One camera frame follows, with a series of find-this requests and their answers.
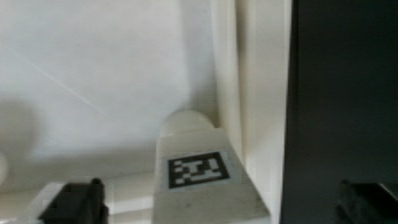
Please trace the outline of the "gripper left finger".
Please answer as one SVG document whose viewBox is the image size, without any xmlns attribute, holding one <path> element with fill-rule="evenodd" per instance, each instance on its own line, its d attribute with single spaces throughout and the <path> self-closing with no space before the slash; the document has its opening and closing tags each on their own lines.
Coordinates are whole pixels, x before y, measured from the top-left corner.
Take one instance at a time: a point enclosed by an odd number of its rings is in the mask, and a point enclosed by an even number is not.
<svg viewBox="0 0 398 224">
<path fill-rule="evenodd" d="M 98 178 L 44 186 L 23 213 L 23 224 L 108 224 L 105 184 Z"/>
</svg>

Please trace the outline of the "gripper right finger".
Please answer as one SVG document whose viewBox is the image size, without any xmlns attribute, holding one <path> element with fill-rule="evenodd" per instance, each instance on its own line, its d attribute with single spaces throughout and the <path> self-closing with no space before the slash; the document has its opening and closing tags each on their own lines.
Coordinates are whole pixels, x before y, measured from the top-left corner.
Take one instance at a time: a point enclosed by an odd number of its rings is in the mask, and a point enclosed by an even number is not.
<svg viewBox="0 0 398 224">
<path fill-rule="evenodd" d="M 398 183 L 341 182 L 336 224 L 398 224 Z"/>
</svg>

